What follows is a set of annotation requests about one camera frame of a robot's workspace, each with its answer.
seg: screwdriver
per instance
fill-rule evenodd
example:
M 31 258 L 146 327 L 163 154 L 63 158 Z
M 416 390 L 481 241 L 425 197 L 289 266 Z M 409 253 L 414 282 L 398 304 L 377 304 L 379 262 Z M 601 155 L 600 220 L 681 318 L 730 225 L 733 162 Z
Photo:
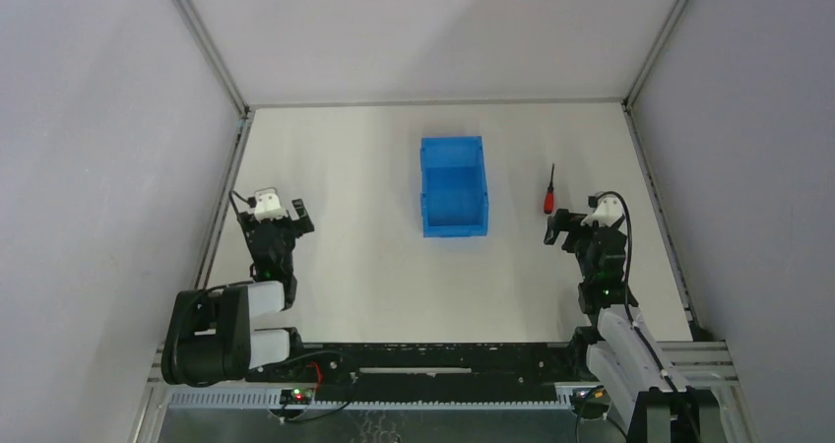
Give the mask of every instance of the screwdriver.
M 546 202 L 543 205 L 543 211 L 546 215 L 553 213 L 553 164 L 550 165 L 550 182 L 548 183 L 548 191 L 546 193 Z

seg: metal floor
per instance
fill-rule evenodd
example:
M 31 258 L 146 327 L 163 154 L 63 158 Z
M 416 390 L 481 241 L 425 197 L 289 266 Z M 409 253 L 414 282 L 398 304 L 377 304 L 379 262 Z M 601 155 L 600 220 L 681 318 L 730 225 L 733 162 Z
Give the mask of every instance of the metal floor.
M 573 442 L 571 411 L 342 411 L 305 424 L 281 425 L 262 411 L 170 409 L 160 443 L 522 443 Z M 580 426 L 584 443 L 619 443 L 602 420 Z

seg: red screwdriver handle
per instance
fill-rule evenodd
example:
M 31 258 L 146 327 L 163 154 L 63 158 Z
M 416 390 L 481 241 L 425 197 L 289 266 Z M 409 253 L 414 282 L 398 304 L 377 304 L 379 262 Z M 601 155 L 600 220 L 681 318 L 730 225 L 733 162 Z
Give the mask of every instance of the red screwdriver handle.
M 553 192 L 551 192 L 550 189 L 548 189 L 548 193 L 546 194 L 546 202 L 543 205 L 543 212 L 545 212 L 546 215 L 553 213 Z

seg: blue plastic bin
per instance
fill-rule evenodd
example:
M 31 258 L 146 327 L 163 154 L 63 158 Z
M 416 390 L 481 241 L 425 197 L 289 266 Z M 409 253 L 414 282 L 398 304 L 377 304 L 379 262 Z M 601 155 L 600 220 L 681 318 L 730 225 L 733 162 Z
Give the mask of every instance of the blue plastic bin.
M 486 236 L 489 200 L 481 136 L 420 142 L 424 237 Z

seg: white table surface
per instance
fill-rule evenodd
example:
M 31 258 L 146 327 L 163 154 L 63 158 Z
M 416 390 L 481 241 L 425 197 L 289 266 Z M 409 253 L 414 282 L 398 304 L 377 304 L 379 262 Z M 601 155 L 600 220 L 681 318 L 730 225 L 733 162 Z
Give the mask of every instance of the white table surface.
M 483 137 L 487 237 L 423 238 L 420 139 Z M 302 198 L 316 231 L 293 253 L 293 308 L 258 323 L 306 342 L 564 342 L 587 324 L 578 265 L 544 246 L 550 164 L 558 207 L 617 190 L 634 228 L 631 286 L 659 341 L 689 341 L 673 272 L 616 103 L 262 108 L 235 189 Z M 248 279 L 228 211 L 209 285 Z

